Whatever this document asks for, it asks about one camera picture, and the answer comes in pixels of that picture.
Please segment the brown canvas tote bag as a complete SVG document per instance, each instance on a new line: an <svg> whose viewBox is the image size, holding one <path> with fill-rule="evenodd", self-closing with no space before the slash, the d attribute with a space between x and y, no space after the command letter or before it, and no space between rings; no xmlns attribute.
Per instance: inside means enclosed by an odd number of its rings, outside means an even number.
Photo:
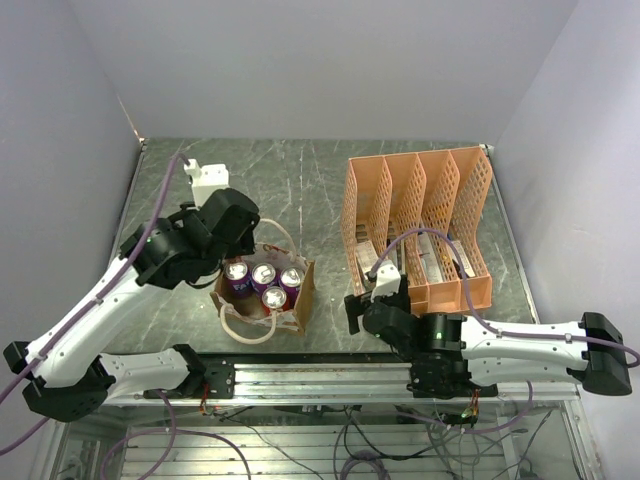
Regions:
<svg viewBox="0 0 640 480"><path fill-rule="evenodd" d="M303 335L313 307L315 263L300 254L291 235L279 223L271 219L262 219L261 223L278 230L287 246L282 248L258 242L253 254L225 260L210 293L223 331L234 341L245 345L263 344L278 330ZM283 269L292 266L300 268L304 272L304 280L296 303L290 305L287 311L276 311L267 315L261 303L262 295L257 295L254 290L246 298L234 298L226 284L223 271L227 262L235 260L243 260L249 267L250 275L254 265L270 263L277 269L278 279Z"/></svg>

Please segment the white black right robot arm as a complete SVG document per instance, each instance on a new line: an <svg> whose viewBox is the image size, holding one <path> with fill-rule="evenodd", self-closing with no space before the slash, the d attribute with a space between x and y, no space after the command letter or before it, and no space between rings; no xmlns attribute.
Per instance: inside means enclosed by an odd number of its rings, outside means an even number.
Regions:
<svg viewBox="0 0 640 480"><path fill-rule="evenodd" d="M451 399L500 383L572 382L602 396L632 392L623 337L602 314L577 322L482 325L462 314L416 316L405 294L344 299L350 334L366 331L409 364L407 388L417 398Z"/></svg>

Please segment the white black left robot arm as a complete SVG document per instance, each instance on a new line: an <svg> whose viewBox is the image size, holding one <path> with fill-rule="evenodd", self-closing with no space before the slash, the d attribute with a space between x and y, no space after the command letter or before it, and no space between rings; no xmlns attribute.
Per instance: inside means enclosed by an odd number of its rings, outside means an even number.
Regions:
<svg viewBox="0 0 640 480"><path fill-rule="evenodd" d="M105 347L136 309L181 283L195 286L224 261L254 252L257 205L219 189L202 206L186 203L167 218L142 224L120 247L99 282L57 325L3 352L27 382L28 408L45 418L76 421L105 401L160 389L180 397L200 393L207 368L187 344L151 354L110 355Z"/></svg>

